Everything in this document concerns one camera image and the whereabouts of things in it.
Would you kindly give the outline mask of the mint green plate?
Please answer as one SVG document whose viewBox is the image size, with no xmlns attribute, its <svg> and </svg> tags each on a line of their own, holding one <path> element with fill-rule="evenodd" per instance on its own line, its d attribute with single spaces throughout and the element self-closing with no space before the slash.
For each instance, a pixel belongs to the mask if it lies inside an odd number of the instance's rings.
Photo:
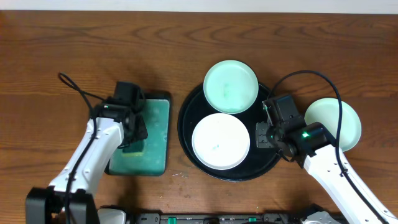
<svg viewBox="0 0 398 224">
<path fill-rule="evenodd" d="M 205 75 L 203 92 L 217 111 L 238 114 L 249 109 L 259 93 L 254 71 L 237 60 L 224 60 L 213 65 Z"/>
<path fill-rule="evenodd" d="M 349 104 L 342 102 L 342 122 L 340 131 L 340 148 L 343 152 L 349 151 L 360 140 L 361 121 L 358 114 Z M 305 112 L 306 124 L 319 122 L 336 137 L 338 126 L 339 104 L 335 98 L 322 98 L 313 102 Z"/>
</svg>

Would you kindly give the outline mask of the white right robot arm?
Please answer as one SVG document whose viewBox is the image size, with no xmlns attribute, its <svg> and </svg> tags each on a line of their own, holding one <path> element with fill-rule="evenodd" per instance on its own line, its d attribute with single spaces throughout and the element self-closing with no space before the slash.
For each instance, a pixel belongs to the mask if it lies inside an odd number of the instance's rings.
<svg viewBox="0 0 398 224">
<path fill-rule="evenodd" d="M 363 182 L 321 123 L 257 123 L 256 145 L 275 149 L 278 156 L 305 169 L 325 189 L 348 223 L 397 223 L 397 217 Z"/>
</svg>

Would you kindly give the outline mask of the green yellow sponge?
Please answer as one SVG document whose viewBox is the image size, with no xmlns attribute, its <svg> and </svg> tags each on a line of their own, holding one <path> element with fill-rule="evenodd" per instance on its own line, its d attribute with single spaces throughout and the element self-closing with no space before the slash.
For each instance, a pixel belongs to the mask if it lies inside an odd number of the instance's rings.
<svg viewBox="0 0 398 224">
<path fill-rule="evenodd" d="M 145 140 L 136 141 L 122 149 L 126 156 L 142 156 L 144 154 Z"/>
</svg>

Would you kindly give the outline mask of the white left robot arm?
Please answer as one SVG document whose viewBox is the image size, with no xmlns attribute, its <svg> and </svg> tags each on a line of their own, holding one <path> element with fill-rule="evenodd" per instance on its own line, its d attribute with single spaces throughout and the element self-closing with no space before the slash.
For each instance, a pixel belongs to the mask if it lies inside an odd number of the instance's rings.
<svg viewBox="0 0 398 224">
<path fill-rule="evenodd" d="M 48 187 L 34 187 L 28 193 L 26 223 L 51 223 L 52 214 L 60 212 L 66 223 L 100 223 L 94 196 L 111 156 L 117 148 L 146 137 L 139 110 L 110 103 L 97 105 L 67 165 Z"/>
</svg>

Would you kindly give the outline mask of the white plate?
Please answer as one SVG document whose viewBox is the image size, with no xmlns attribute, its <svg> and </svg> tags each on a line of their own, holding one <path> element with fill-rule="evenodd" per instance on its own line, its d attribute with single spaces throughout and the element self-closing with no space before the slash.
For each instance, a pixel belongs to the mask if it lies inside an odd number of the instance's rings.
<svg viewBox="0 0 398 224">
<path fill-rule="evenodd" d="M 224 113 L 204 117 L 194 128 L 192 149 L 206 167 L 232 169 L 245 160 L 250 149 L 248 129 L 238 118 Z"/>
</svg>

